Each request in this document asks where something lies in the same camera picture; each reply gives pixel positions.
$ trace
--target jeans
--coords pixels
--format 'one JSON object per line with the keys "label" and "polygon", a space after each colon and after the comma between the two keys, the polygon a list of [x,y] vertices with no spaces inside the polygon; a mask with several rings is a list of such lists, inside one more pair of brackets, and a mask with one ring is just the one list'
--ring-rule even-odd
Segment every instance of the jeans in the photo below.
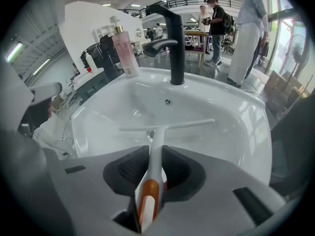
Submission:
{"label": "jeans", "polygon": [[245,75],[245,79],[246,79],[246,78],[249,76],[249,74],[251,73],[252,67],[254,66],[254,63],[255,63],[255,61],[256,61],[256,59],[257,59],[257,57],[258,57],[261,39],[262,39],[262,38],[260,37],[259,40],[258,40],[257,47],[256,47],[256,49],[255,49],[255,51],[254,51],[254,57],[252,58],[252,63],[251,63],[250,67],[249,67],[248,70],[247,70],[247,73],[246,73],[246,75]]}
{"label": "jeans", "polygon": [[[209,51],[209,33],[207,35],[207,44],[206,44],[206,52]],[[200,43],[203,43],[203,36],[200,36]]]}
{"label": "jeans", "polygon": [[213,47],[213,57],[212,60],[214,63],[218,63],[221,54],[221,41],[223,35],[212,35],[212,47]]}

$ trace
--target white squeegee handle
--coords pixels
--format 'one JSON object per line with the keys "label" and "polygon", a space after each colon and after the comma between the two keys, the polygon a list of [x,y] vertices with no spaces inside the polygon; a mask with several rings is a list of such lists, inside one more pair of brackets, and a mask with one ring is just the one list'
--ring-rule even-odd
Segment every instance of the white squeegee handle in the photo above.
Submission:
{"label": "white squeegee handle", "polygon": [[205,120],[197,120],[197,121],[188,121],[178,124],[171,124],[171,125],[152,125],[152,126],[123,126],[119,127],[120,131],[148,131],[148,130],[158,130],[160,128],[165,129],[174,129],[174,128],[188,128],[188,127],[195,127],[206,125],[215,122],[213,118],[205,119]]}

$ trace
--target drain hole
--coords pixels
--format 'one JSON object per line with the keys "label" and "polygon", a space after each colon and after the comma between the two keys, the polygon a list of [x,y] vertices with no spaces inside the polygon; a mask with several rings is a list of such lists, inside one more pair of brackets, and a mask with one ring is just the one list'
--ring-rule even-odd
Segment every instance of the drain hole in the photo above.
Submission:
{"label": "drain hole", "polygon": [[173,101],[171,99],[166,99],[164,102],[167,106],[171,106],[173,104]]}
{"label": "drain hole", "polygon": [[147,131],[146,133],[146,137],[150,143],[153,141],[154,133],[155,133],[155,130]]}

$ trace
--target fan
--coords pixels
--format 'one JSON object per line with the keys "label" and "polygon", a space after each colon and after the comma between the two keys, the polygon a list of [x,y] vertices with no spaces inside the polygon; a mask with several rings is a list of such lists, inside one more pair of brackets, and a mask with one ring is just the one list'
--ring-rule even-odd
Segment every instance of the fan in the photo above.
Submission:
{"label": "fan", "polygon": [[287,83],[283,88],[283,91],[285,91],[292,76],[296,74],[297,70],[300,72],[309,59],[310,50],[309,48],[306,48],[304,52],[305,44],[305,37],[300,34],[295,34],[289,39],[285,46],[283,54],[284,62],[280,72],[282,76],[287,78]]}

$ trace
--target white pants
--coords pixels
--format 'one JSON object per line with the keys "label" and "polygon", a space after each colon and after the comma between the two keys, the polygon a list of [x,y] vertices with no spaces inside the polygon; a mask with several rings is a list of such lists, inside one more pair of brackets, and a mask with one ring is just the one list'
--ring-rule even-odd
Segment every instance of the white pants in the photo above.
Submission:
{"label": "white pants", "polygon": [[243,24],[232,57],[228,77],[241,85],[246,72],[252,63],[254,52],[258,44],[260,29],[255,23]]}

